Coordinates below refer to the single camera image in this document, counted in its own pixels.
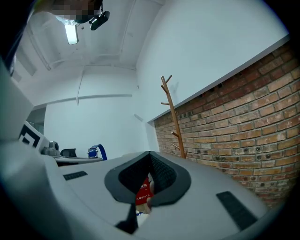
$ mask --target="ceiling beam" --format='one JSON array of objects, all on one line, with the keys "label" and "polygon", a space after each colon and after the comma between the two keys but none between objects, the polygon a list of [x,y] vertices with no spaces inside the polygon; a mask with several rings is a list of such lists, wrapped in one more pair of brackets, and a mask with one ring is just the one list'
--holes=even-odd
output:
[{"label": "ceiling beam", "polygon": [[13,76],[12,76],[18,83],[20,82],[20,80],[22,79],[22,77],[20,76],[20,74],[18,74],[18,72],[16,70],[14,70]]},{"label": "ceiling beam", "polygon": [[51,67],[49,66],[49,63],[47,62],[47,60],[45,59],[44,55],[42,54],[42,51],[39,49],[37,41],[33,35],[32,29],[31,29],[31,25],[30,22],[27,24],[26,27],[26,31],[29,37],[29,40],[34,48],[34,50],[36,51],[38,57],[40,58],[41,62],[43,63],[43,65],[45,66],[45,68],[50,71]]}]

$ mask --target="white ceiling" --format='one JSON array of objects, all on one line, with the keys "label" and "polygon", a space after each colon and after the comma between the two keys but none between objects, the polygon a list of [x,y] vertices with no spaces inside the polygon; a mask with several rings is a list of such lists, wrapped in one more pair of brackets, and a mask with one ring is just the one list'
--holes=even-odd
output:
[{"label": "white ceiling", "polygon": [[146,35],[165,0],[104,0],[109,20],[96,31],[77,26],[69,45],[63,23],[49,13],[33,15],[16,54],[13,78],[24,83],[67,67],[100,65],[135,69]]}]

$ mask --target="red brick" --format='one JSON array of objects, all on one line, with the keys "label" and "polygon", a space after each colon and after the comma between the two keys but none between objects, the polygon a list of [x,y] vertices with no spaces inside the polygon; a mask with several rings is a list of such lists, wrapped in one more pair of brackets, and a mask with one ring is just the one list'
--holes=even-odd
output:
[{"label": "red brick", "polygon": [[291,85],[292,92],[300,90],[300,81],[296,81]]},{"label": "red brick", "polygon": [[215,92],[215,93],[212,93],[210,94],[207,98],[206,98],[206,102],[211,102],[212,100],[218,98],[218,94]]},{"label": "red brick", "polygon": [[281,78],[279,78],[278,80],[271,82],[268,85],[269,91],[273,92],[276,91],[277,89],[282,88],[283,86],[289,84],[290,82],[293,81],[292,75],[290,73],[282,76]]},{"label": "red brick", "polygon": [[230,141],[231,141],[230,135],[217,137],[217,142],[230,142]]},{"label": "red brick", "polygon": [[[195,125],[194,122],[187,122],[187,123],[182,123],[179,125],[180,128],[190,128],[193,127]],[[171,126],[168,127],[167,131],[174,131],[175,130],[175,126]]]},{"label": "red brick", "polygon": [[282,158],[284,155],[283,151],[273,152],[269,154],[261,154],[256,156],[257,161],[266,161],[266,160],[274,160],[278,158]]},{"label": "red brick", "polygon": [[275,161],[274,160],[262,162],[262,168],[274,167],[274,166],[275,166]]},{"label": "red brick", "polygon": [[240,161],[241,162],[254,162],[255,157],[254,156],[241,156]]},{"label": "red brick", "polygon": [[222,112],[224,112],[224,107],[223,107],[223,105],[211,109],[211,115],[215,115],[215,114],[222,113]]},{"label": "red brick", "polygon": [[234,163],[234,168],[260,168],[261,163]]},{"label": "red brick", "polygon": [[185,141],[186,141],[186,143],[194,143],[193,138],[186,138]]},{"label": "red brick", "polygon": [[262,109],[259,110],[260,114],[262,117],[267,116],[271,113],[275,112],[274,106],[273,105],[269,105],[267,107],[264,107]]},{"label": "red brick", "polygon": [[254,121],[254,126],[256,128],[260,128],[260,127],[263,127],[263,126],[266,126],[266,125],[273,124],[275,122],[279,122],[283,119],[284,119],[284,117],[283,117],[282,112],[279,112],[279,113],[270,115],[268,117],[261,118],[261,119],[258,119],[256,121]]},{"label": "red brick", "polygon": [[248,84],[247,86],[251,86],[249,87],[248,89],[251,90],[251,91],[254,91],[256,89],[259,89],[259,88],[262,88],[264,87],[265,85],[267,85],[268,83],[272,82],[271,78],[269,75],[265,75],[265,76],[262,76],[261,78],[257,79],[256,81]]},{"label": "red brick", "polygon": [[218,155],[218,150],[217,149],[197,149],[197,153]]},{"label": "red brick", "polygon": [[248,105],[243,105],[241,107],[236,108],[234,111],[235,111],[235,115],[241,115],[241,114],[249,112],[250,109],[249,109]]},{"label": "red brick", "polygon": [[253,175],[272,175],[278,174],[281,171],[281,167],[271,168],[271,169],[260,169],[254,170]]},{"label": "red brick", "polygon": [[187,123],[187,122],[190,122],[191,119],[190,118],[183,118],[181,120],[178,121],[179,124],[182,124],[182,123]]},{"label": "red brick", "polygon": [[239,125],[239,130],[240,130],[241,132],[243,132],[243,131],[249,131],[249,130],[252,130],[252,129],[254,129],[254,125],[253,125],[252,122],[250,122],[250,123],[245,123],[245,124],[240,124],[240,125]]},{"label": "red brick", "polygon": [[272,182],[251,182],[250,186],[251,187],[255,187],[255,188],[259,188],[259,187],[273,187],[276,186],[276,181],[272,181]]},{"label": "red brick", "polygon": [[299,143],[300,143],[300,136],[279,143],[278,144],[278,149],[279,150],[286,149],[286,148],[295,146],[295,145],[297,145]]},{"label": "red brick", "polygon": [[298,162],[299,159],[300,159],[300,155],[291,156],[285,159],[278,159],[276,160],[275,165],[276,166],[287,165],[287,164]]},{"label": "red brick", "polygon": [[247,82],[250,82],[250,81],[253,81],[255,80],[256,78],[260,77],[260,74],[258,71],[254,71],[250,74],[248,74],[245,79],[247,80]]},{"label": "red brick", "polygon": [[281,180],[281,179],[285,179],[285,174],[273,176],[273,180]]},{"label": "red brick", "polygon": [[208,143],[202,143],[202,144],[201,144],[201,148],[203,148],[203,149],[211,149],[211,144],[208,144]]},{"label": "red brick", "polygon": [[220,163],[220,167],[232,168],[232,164],[231,163]]},{"label": "red brick", "polygon": [[211,108],[220,106],[220,105],[222,105],[222,104],[224,104],[224,103],[227,103],[227,102],[229,102],[229,101],[230,101],[230,98],[229,98],[228,95],[227,95],[227,96],[224,96],[224,97],[219,97],[219,98],[217,98],[216,100],[214,100],[214,101],[208,103],[207,105],[204,105],[204,106],[203,106],[203,109],[204,109],[204,110],[209,110],[209,109],[211,109]]},{"label": "red brick", "polygon": [[242,140],[242,139],[248,139],[248,138],[255,138],[261,136],[261,131],[260,130],[255,130],[255,131],[248,131],[245,133],[238,133],[232,135],[232,140],[237,141],[237,140]]},{"label": "red brick", "polygon": [[231,142],[231,143],[214,143],[212,145],[215,149],[232,149],[232,148],[239,148],[240,144],[238,142]]},{"label": "red brick", "polygon": [[203,137],[203,138],[195,138],[195,143],[215,143],[216,138],[215,137]]},{"label": "red brick", "polygon": [[227,168],[219,168],[223,173],[226,174],[234,174],[234,175],[238,175],[239,174],[239,170],[238,169],[227,169]]},{"label": "red brick", "polygon": [[190,119],[191,121],[195,121],[195,120],[198,120],[199,118],[201,117],[201,115],[194,115],[194,116],[191,116]]},{"label": "red brick", "polygon": [[261,98],[261,97],[263,97],[263,96],[268,95],[268,93],[269,93],[268,88],[267,88],[267,87],[264,87],[264,88],[261,88],[261,89],[259,89],[259,90],[256,90],[256,91],[254,92],[254,96],[255,96],[256,99],[258,99],[258,98]]},{"label": "red brick", "polygon": [[289,118],[281,123],[277,124],[277,128],[278,130],[283,130],[283,129],[287,129],[287,128],[291,128],[293,126],[296,126],[300,124],[300,115],[295,116],[293,118]]},{"label": "red brick", "polygon": [[183,133],[181,134],[183,138],[191,138],[191,137],[198,137],[198,133]]},{"label": "red brick", "polygon": [[251,110],[255,110],[257,108],[260,108],[260,107],[263,107],[263,106],[266,106],[270,103],[274,103],[276,102],[277,100],[279,100],[279,97],[278,97],[278,94],[277,93],[272,93],[272,94],[269,94],[265,97],[262,97],[254,102],[252,102],[250,104],[250,109]]},{"label": "red brick", "polygon": [[195,126],[204,125],[204,124],[206,124],[206,119],[200,119],[200,120],[194,122]]},{"label": "red brick", "polygon": [[263,147],[263,152],[273,152],[277,150],[277,144],[265,145]]},{"label": "red brick", "polygon": [[269,143],[275,143],[275,142],[282,141],[282,140],[285,140],[284,132],[275,134],[275,135],[268,135],[265,137],[258,138],[256,140],[256,145],[260,146],[260,145],[265,145],[265,144],[269,144]]},{"label": "red brick", "polygon": [[263,67],[259,68],[258,71],[262,74],[265,75],[266,73],[268,73],[269,71],[279,67],[281,64],[283,64],[283,61],[281,59],[281,57],[278,57],[276,59],[274,59],[273,61],[267,63],[266,65],[264,65]]},{"label": "red brick", "polygon": [[222,120],[219,122],[215,122],[215,128],[224,128],[228,126],[228,120]]},{"label": "red brick", "polygon": [[292,116],[295,116],[296,114],[297,114],[297,109],[296,109],[295,106],[292,106],[292,107],[290,107],[288,109],[285,109],[283,111],[283,115],[284,115],[285,118],[290,118]]},{"label": "red brick", "polygon": [[235,80],[231,84],[229,84],[226,87],[222,88],[218,93],[219,93],[220,96],[223,96],[227,93],[230,93],[230,92],[240,88],[241,86],[245,85],[246,83],[247,83],[247,81],[244,78]]},{"label": "red brick", "polygon": [[270,73],[272,80],[276,80],[276,79],[282,77],[284,74],[285,73],[283,72],[283,70],[281,68],[278,68]]},{"label": "red brick", "polygon": [[225,128],[219,128],[211,131],[212,136],[217,136],[217,135],[226,135],[226,134],[232,134],[232,133],[237,133],[238,127],[237,126],[232,126],[232,127],[225,127]]},{"label": "red brick", "polygon": [[243,185],[244,187],[248,187],[249,186],[249,182],[239,182],[241,185]]},{"label": "red brick", "polygon": [[285,175],[285,179],[294,178],[294,177],[297,177],[297,172],[296,171],[289,172],[288,174]]},{"label": "red brick", "polygon": [[262,128],[262,135],[267,135],[275,132],[277,132],[276,125]]},{"label": "red brick", "polygon": [[240,175],[252,175],[253,170],[240,170]]},{"label": "red brick", "polygon": [[237,180],[237,181],[256,181],[257,176],[232,176],[232,179]]},{"label": "red brick", "polygon": [[235,108],[237,106],[241,106],[241,105],[244,105],[246,103],[249,103],[253,100],[255,100],[255,97],[251,93],[251,94],[245,95],[245,96],[243,96],[243,97],[241,97],[237,100],[231,101],[230,103],[225,104],[225,109],[229,110],[229,109]]},{"label": "red brick", "polygon": [[288,51],[290,49],[290,46],[288,43],[283,44],[281,47],[279,47],[278,49],[274,50],[272,52],[272,54],[277,57],[283,53],[285,53],[286,51]]},{"label": "red brick", "polygon": [[244,148],[244,147],[253,147],[254,145],[255,145],[255,140],[247,140],[247,141],[242,141],[240,143],[240,146],[242,148]]},{"label": "red brick", "polygon": [[289,86],[278,90],[278,95],[279,95],[280,98],[284,98],[284,97],[286,97],[290,94],[292,94],[292,91],[291,91]]},{"label": "red brick", "polygon": [[246,155],[246,154],[256,154],[261,151],[262,147],[249,147],[241,149],[233,149],[232,152],[234,155]]},{"label": "red brick", "polygon": [[219,150],[219,155],[230,156],[231,154],[232,154],[231,149],[220,149]]},{"label": "red brick", "polygon": [[199,132],[198,135],[199,137],[210,137],[211,132],[210,131]]},{"label": "red brick", "polygon": [[266,188],[266,187],[257,187],[255,189],[255,192],[257,192],[257,193],[263,193],[263,192],[267,192],[267,190],[268,190],[268,188]]},{"label": "red brick", "polygon": [[224,113],[220,113],[220,114],[208,117],[207,122],[209,123],[209,122],[220,121],[220,120],[227,119],[227,118],[230,118],[230,117],[233,117],[233,116],[234,116],[234,111],[230,110],[230,111],[227,111],[227,112],[224,112]]},{"label": "red brick", "polygon": [[272,176],[261,176],[258,177],[258,181],[271,181],[272,180]]},{"label": "red brick", "polygon": [[198,163],[208,165],[208,166],[213,166],[213,167],[219,167],[219,163],[216,162],[211,162],[211,161],[203,161],[203,160],[197,160]]},{"label": "red brick", "polygon": [[262,64],[267,64],[269,62],[271,62],[274,59],[274,56],[272,53],[269,53],[267,56],[263,57],[262,59],[260,59],[259,61]]},{"label": "red brick", "polygon": [[211,124],[205,124],[205,125],[192,127],[192,131],[193,132],[200,132],[200,131],[212,130],[214,128],[215,128],[215,125],[213,123],[211,123]]},{"label": "red brick", "polygon": [[295,127],[286,131],[287,138],[295,137],[299,134],[299,127]]},{"label": "red brick", "polygon": [[292,72],[292,77],[293,79],[297,79],[297,78],[300,78],[300,67],[294,69]]},{"label": "red brick", "polygon": [[299,61],[298,59],[294,58],[293,60],[289,61],[288,63],[284,64],[282,66],[282,69],[285,73],[290,72],[291,70],[293,70],[294,68],[299,66]]},{"label": "red brick", "polygon": [[283,62],[287,62],[291,60],[293,56],[294,56],[293,51],[287,51],[281,55],[281,59],[283,60]]},{"label": "red brick", "polygon": [[295,155],[295,154],[297,154],[297,152],[298,152],[297,147],[286,149],[285,150],[285,157],[288,157],[288,156],[291,156],[291,155]]},{"label": "red brick", "polygon": [[194,98],[192,99],[189,103],[186,103],[184,105],[185,108],[183,108],[183,111],[184,112],[188,112],[190,110],[193,110],[195,108],[198,108],[202,105],[204,105],[206,103],[206,100],[205,99],[202,99],[202,98]]},{"label": "red brick", "polygon": [[180,130],[181,133],[191,133],[192,132],[192,128],[188,127],[188,128],[184,128]]},{"label": "red brick", "polygon": [[203,112],[203,107],[198,107],[192,110],[193,115]]},{"label": "red brick", "polygon": [[229,122],[231,124],[238,124],[238,123],[242,123],[242,122],[247,122],[247,121],[251,121],[254,119],[258,119],[260,118],[258,111],[256,112],[249,112],[247,114],[244,114],[242,116],[239,117],[235,117],[229,120]]},{"label": "red brick", "polygon": [[294,170],[294,167],[295,167],[294,164],[283,166],[281,172],[282,173],[291,172],[292,170]]},{"label": "red brick", "polygon": [[200,148],[200,144],[197,143],[184,143],[183,146],[185,148]]}]

